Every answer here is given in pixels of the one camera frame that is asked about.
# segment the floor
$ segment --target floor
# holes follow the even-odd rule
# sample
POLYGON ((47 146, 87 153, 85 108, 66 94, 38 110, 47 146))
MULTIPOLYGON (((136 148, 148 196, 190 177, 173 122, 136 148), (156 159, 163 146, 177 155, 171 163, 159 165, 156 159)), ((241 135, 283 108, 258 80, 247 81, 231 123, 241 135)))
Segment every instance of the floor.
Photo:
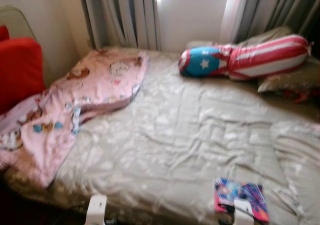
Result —
POLYGON ((0 181, 0 224, 84 225, 86 216, 23 199, 0 181))

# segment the gray bedsheet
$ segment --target gray bedsheet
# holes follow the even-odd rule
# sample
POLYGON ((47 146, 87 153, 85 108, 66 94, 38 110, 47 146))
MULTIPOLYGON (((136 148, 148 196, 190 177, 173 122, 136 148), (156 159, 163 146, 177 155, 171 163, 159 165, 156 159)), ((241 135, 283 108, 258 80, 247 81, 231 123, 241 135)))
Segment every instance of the gray bedsheet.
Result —
POLYGON ((131 224, 212 225, 218 224, 213 180, 228 177, 264 186, 270 224, 316 224, 316 108, 257 95, 247 82, 184 78, 178 54, 148 53, 151 65, 136 98, 80 127, 48 189, 13 169, 4 176, 9 186, 64 208, 106 194, 108 215, 131 224))

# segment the red cushion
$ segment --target red cushion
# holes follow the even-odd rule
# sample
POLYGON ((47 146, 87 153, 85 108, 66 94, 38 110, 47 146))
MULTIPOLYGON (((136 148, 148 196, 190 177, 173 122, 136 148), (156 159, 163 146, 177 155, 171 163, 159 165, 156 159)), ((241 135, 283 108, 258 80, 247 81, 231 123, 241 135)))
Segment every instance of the red cushion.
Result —
POLYGON ((6 26, 0 26, 0 42, 9 39, 9 31, 6 26))
POLYGON ((0 114, 45 89, 42 51, 32 38, 0 41, 0 114))

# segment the wall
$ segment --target wall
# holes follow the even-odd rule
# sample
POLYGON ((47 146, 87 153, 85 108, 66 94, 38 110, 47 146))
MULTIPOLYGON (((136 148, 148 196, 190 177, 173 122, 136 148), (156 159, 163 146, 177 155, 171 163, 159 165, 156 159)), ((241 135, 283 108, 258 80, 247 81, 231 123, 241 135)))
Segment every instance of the wall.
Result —
POLYGON ((158 0, 161 49, 182 52, 192 40, 218 42, 227 0, 158 0))
POLYGON ((0 6, 14 6, 25 15, 52 70, 52 79, 63 76, 79 60, 85 50, 79 43, 87 45, 83 31, 86 24, 79 18, 83 16, 81 4, 73 11, 78 16, 71 12, 80 0, 69 2, 67 7, 68 0, 0 0, 0 6), (75 27, 82 28, 82 42, 74 39, 79 33, 73 30, 75 27))

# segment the pink cartoon blanket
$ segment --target pink cartoon blanket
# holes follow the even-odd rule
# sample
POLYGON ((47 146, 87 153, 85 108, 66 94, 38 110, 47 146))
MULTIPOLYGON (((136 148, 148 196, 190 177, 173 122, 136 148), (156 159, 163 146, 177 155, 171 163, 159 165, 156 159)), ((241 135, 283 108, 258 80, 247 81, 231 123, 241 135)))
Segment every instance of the pink cartoon blanket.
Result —
POLYGON ((75 142, 79 125, 125 107, 137 93, 149 58, 92 51, 41 94, 0 116, 0 170, 23 172, 47 187, 75 142))

